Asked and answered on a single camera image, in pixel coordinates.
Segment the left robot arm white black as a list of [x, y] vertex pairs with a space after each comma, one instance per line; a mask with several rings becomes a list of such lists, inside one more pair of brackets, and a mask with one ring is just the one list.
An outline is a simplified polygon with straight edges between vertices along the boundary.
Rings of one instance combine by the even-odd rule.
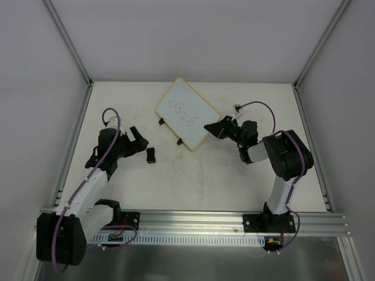
[[53, 265], [77, 266], [86, 254], [87, 243], [101, 229], [118, 228], [123, 222], [120, 203], [98, 199], [122, 158], [146, 150], [148, 140], [135, 126], [134, 140], [114, 127], [99, 132], [98, 144], [85, 164], [78, 188], [50, 213], [41, 213], [36, 224], [36, 257]]

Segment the yellow framed whiteboard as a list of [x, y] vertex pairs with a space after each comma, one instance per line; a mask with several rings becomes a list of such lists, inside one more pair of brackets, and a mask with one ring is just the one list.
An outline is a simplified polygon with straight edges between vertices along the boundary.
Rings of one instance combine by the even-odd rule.
[[190, 150], [196, 150], [207, 136], [205, 125], [221, 120], [219, 111], [182, 77], [169, 87], [156, 113]]

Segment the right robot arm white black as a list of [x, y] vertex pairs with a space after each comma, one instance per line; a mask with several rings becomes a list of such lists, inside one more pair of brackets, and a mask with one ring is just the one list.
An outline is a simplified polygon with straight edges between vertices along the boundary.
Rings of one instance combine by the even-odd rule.
[[296, 228], [289, 204], [295, 185], [313, 167], [312, 154], [298, 135], [293, 130], [279, 131], [258, 140], [255, 121], [238, 125], [228, 115], [219, 122], [205, 125], [204, 129], [217, 139], [234, 141], [241, 161], [247, 165], [270, 161], [275, 174], [271, 195], [260, 214], [253, 218], [243, 216], [244, 231], [294, 233]]

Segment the black bone shaped eraser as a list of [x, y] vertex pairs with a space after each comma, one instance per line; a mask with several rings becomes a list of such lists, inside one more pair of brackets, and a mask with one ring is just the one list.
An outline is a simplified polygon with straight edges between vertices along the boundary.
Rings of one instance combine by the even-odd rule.
[[156, 163], [155, 148], [146, 149], [146, 161], [148, 164]]

